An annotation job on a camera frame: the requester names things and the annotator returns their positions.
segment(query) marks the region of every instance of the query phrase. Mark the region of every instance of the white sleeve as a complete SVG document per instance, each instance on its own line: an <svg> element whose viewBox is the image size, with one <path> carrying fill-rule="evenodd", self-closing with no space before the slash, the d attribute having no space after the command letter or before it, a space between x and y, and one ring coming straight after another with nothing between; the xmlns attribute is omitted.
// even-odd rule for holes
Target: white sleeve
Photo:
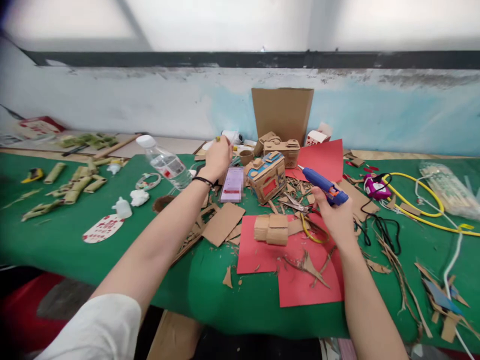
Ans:
<svg viewBox="0 0 480 360"><path fill-rule="evenodd" d="M133 359L142 310L122 294L87 301L36 360Z"/></svg>

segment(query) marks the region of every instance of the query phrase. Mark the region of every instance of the small white bottle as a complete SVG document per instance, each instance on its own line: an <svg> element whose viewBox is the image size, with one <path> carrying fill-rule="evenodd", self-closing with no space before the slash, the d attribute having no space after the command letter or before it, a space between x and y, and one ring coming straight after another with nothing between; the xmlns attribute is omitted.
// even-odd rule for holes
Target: small white bottle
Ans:
<svg viewBox="0 0 480 360"><path fill-rule="evenodd" d="M115 203L115 205L111 208L116 210L116 215L120 219L126 219L132 216L132 209L130 208L129 202L127 200L124 200L121 196L118 198L118 201Z"/></svg>
<svg viewBox="0 0 480 360"><path fill-rule="evenodd" d="M192 175L179 157L157 145L153 137L142 135L136 142L145 149L150 165L178 190L182 191L192 182Z"/></svg>

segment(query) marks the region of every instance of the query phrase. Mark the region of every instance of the hot glue gun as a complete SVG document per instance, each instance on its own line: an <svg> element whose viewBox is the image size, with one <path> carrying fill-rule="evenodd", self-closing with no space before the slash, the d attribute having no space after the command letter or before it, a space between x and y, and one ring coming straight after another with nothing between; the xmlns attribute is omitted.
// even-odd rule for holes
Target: hot glue gun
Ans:
<svg viewBox="0 0 480 360"><path fill-rule="evenodd" d="M340 206L349 199L349 196L345 192L338 190L333 182L327 180L315 170L300 165L297 166L302 170L303 175L305 175L305 178L311 184L323 190L330 206Z"/></svg>

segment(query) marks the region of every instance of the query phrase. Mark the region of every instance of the workbench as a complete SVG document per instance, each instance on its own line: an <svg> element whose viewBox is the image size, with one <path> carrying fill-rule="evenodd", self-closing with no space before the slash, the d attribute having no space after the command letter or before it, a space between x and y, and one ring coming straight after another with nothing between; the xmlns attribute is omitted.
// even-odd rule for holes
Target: workbench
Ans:
<svg viewBox="0 0 480 360"><path fill-rule="evenodd" d="M193 155L182 154L179 157L188 168L194 164ZM115 211L111 207L120 196L130 200L130 191L135 188L136 181L143 173L152 171L144 156L134 156L116 176L106 172L105 166L101 167L100 175L107 177L108 182L96 193L82 193L76 204L61 206L47 215L26 222L20 221L22 214L39 203L47 204L53 201L53 198L45 197L45 194L67 183L79 164L68 161L67 158L64 161L67 168L59 179L52 185L45 185L39 181L28 184L20 184L20 181L26 177L30 168L40 167L47 173L56 160L2 153L0 161L0 208L30 190L42 189L26 200L0 210L0 262L37 267L94 286L100 284L130 244L155 217L152 211L154 200L172 189L166 180L162 180L159 186L149 191L150 200L146 204L132 208L133 216L125 221L117 233L105 241L87 244L82 241L82 234L102 217L113 214ZM420 161L368 160L367 164L378 167L382 173L401 172L417 178L420 176ZM449 166L460 179L468 175L474 189L480 187L480 159L435 161ZM344 166L345 173L357 179L362 170L363 168ZM413 181L396 176L392 184L410 202L415 202ZM420 194L431 200L423 189ZM246 215L266 214L271 211L259 206L249 190L246 191L246 197L240 206L246 210ZM414 266L415 262L419 262L440 278L453 255L458 235L420 224L383 208L379 215L394 218L401 225L402 253L399 260L434 335L429 339L424 334L421 342L461 350L457 340L450 344L440 338L443 322L439 321L436 325L432 323L433 312L420 273ZM480 230L480 223L455 216L452 216L452 219L458 224L475 226L474 231ZM449 226L444 218L432 221ZM380 245L374 240L373 232L371 238L371 246L364 245L362 236L358 241L373 261L390 266L380 251ZM480 238L464 236L460 257L452 271L452 274L456 275L457 289L472 308L461 304L458 306L477 331L480 331L480 274L477 267L479 253ZM349 337L342 302L280 308L278 279L273 273L242 275L242 285L239 287L236 284L240 276L232 269L233 289L223 285L226 268L236 265L237 261L231 247L224 244L216 248L208 241L201 240L170 269L152 304L186 315L227 334L261 333L293 339ZM372 276L402 338L406 342L413 342L417 337L417 327L408 310L399 312L402 296L395 274L372 273ZM470 350L480 353L480 341L465 328L458 328Z"/></svg>

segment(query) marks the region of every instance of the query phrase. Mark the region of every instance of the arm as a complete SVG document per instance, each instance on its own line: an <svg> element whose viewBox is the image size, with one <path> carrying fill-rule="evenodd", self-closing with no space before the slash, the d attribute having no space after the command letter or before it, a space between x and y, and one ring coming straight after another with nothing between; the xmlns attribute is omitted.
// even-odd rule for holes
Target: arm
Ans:
<svg viewBox="0 0 480 360"><path fill-rule="evenodd" d="M209 149L206 165L198 176L214 183L231 160L232 146L222 136ZM209 191L203 181L192 181L142 231L90 298L124 294L138 302L144 316Z"/></svg>
<svg viewBox="0 0 480 360"><path fill-rule="evenodd" d="M346 323L358 358L408 359L354 235L352 199L340 207L331 207L320 188L314 187L312 193L340 251Z"/></svg>

